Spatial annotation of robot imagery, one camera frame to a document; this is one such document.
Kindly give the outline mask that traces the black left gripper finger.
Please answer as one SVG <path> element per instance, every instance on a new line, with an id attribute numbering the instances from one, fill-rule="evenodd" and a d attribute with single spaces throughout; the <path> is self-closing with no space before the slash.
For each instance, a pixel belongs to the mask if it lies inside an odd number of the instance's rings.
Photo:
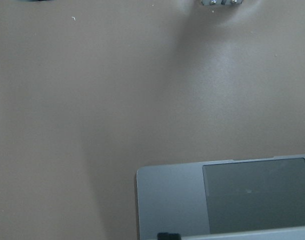
<path id="1" fill-rule="evenodd" d="M 179 233 L 159 232 L 157 240 L 180 240 Z"/>

